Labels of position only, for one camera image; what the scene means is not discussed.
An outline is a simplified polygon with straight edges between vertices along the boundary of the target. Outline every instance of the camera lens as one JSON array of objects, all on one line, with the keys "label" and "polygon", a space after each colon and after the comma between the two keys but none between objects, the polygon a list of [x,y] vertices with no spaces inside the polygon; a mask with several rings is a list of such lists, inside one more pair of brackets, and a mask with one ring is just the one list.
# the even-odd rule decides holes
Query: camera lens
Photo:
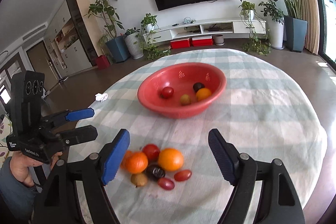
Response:
[{"label": "camera lens", "polygon": [[27,85],[26,85],[26,93],[27,93],[27,95],[30,94],[31,90],[32,90],[32,84],[31,84],[30,81],[29,81],[29,82],[27,83]]},{"label": "camera lens", "polygon": [[33,84],[33,94],[36,94],[38,90],[39,90],[39,82],[35,80]]},{"label": "camera lens", "polygon": [[43,90],[43,82],[41,81],[39,85],[39,91],[41,92],[42,90]]}]

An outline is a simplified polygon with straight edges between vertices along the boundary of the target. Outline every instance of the metal screw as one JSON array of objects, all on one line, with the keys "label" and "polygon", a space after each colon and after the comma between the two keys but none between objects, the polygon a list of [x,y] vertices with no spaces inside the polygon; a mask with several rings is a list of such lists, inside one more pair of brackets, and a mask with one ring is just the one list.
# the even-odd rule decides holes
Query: metal screw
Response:
[{"label": "metal screw", "polygon": [[64,164],[64,160],[58,160],[57,162],[56,162],[56,165],[57,166],[62,166]]},{"label": "metal screw", "polygon": [[248,160],[250,158],[250,156],[246,153],[241,153],[239,156],[242,160]]},{"label": "metal screw", "polygon": [[279,159],[275,159],[274,160],[274,163],[276,164],[276,165],[282,165],[282,161],[281,160],[279,160]]},{"label": "metal screw", "polygon": [[98,157],[99,157],[98,153],[91,153],[89,155],[90,160],[96,160],[96,159],[98,159]]}]

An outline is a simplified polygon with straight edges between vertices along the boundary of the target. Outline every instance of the orange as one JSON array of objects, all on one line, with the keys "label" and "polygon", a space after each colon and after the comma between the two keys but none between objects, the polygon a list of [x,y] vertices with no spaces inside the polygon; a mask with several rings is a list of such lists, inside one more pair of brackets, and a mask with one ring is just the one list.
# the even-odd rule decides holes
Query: orange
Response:
[{"label": "orange", "polygon": [[184,158],[180,151],[174,148],[166,148],[159,154],[157,164],[165,171],[173,172],[180,169],[183,165]]},{"label": "orange", "polygon": [[138,174],[147,168],[148,159],[144,152],[134,152],[126,160],[125,167],[131,174]]},{"label": "orange", "polygon": [[207,89],[207,88],[202,88],[202,89],[199,89],[198,92],[196,92],[196,98],[197,98],[197,101],[201,101],[201,100],[204,100],[206,98],[208,98],[209,96],[211,96],[211,90],[210,89]]},{"label": "orange", "polygon": [[126,169],[125,167],[125,164],[126,164],[126,161],[127,159],[129,158],[130,155],[132,155],[132,151],[131,150],[127,150],[124,157],[123,157],[123,160],[121,161],[121,164],[120,164],[120,168],[121,169]]}]

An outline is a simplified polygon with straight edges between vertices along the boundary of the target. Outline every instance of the white tissue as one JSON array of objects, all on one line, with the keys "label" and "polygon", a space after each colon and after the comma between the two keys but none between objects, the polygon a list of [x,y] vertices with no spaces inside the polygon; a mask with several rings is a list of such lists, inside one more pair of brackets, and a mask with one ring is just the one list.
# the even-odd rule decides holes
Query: white tissue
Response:
[{"label": "white tissue", "polygon": [[101,93],[97,93],[96,94],[96,101],[105,101],[107,99],[109,95],[107,93],[101,94]]}]

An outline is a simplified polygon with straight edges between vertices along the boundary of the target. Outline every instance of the white tv cabinet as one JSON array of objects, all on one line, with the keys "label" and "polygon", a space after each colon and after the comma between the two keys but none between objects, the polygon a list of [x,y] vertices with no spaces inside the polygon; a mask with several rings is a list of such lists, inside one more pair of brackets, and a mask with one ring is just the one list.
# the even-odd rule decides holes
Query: white tv cabinet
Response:
[{"label": "white tv cabinet", "polygon": [[[253,27],[257,34],[266,33],[266,22],[252,20]],[[216,25],[221,27],[222,31],[208,31],[209,27]],[[199,29],[198,32],[190,32],[192,29]],[[250,29],[246,27],[245,23],[242,22],[241,18],[216,18],[216,19],[206,19],[206,20],[197,20],[194,23],[182,24],[179,23],[177,26],[166,26],[161,27],[155,30],[156,33],[150,34],[151,38],[155,40],[155,43],[169,41],[173,39],[183,38],[183,37],[194,37],[202,35],[211,35],[211,34],[249,34]]]}]

